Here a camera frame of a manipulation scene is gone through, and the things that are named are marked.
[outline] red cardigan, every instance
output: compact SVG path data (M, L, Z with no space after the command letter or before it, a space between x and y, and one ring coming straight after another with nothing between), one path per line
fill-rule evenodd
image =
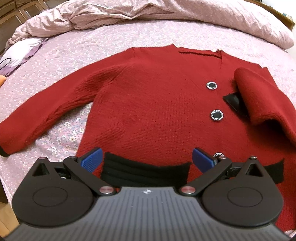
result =
M206 87L209 81L217 84L215 90ZM249 120L223 100L238 90ZM100 146L130 160L174 166L191 162L193 148L201 147L232 161L255 155L270 165L284 159L284 182L278 188L285 204L277 225L296 228L296 111L267 68L223 51L130 48L70 74L22 104L0 123L2 152L26 148L64 113L92 101L78 156ZM213 110L223 112L221 121L211 119ZM271 128L270 119L284 133ZM198 175L191 165L187 180Z

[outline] wooden cabinet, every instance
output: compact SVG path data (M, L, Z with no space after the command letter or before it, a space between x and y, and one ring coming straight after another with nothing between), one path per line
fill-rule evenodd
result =
M21 7L19 7L19 11L25 17L26 20L38 15L44 10L39 1L29 2Z
M7 39L26 20L67 0L0 0L0 57Z
M4 52L5 44L12 37L15 29L25 21L19 11L14 11L0 19L0 54Z
M51 9L67 0L39 0L44 9Z

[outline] sweater sleeve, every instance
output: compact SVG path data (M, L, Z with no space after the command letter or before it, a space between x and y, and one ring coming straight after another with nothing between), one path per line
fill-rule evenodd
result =
M251 124L259 125L267 120L275 120L296 146L295 107L279 90L268 69L238 68L234 72L234 79L248 109Z
M127 68L132 48L92 63L29 98L0 123L0 155L9 156L32 144L60 117L94 100L98 91Z

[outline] black waistband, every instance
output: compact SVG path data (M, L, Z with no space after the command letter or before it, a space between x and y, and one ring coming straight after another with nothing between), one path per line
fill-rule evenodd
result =
M3 157L8 157L9 156L9 154L7 154L4 150L3 150L3 148L0 146L0 155L1 156L3 156Z
M187 183L191 163L178 166L157 167L146 163L131 161L111 153L104 158L101 179L114 187L167 187L176 189ZM284 180L284 161L265 166L275 182Z

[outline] circular cover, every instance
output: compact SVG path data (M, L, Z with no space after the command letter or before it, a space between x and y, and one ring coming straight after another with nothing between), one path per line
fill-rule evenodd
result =
M33 226L69 224L87 213L93 202L91 190L71 179L50 179L46 175L21 183L12 200L17 218Z
M213 183L205 189L202 203L213 218L240 227L274 222L283 207L277 187L256 176Z

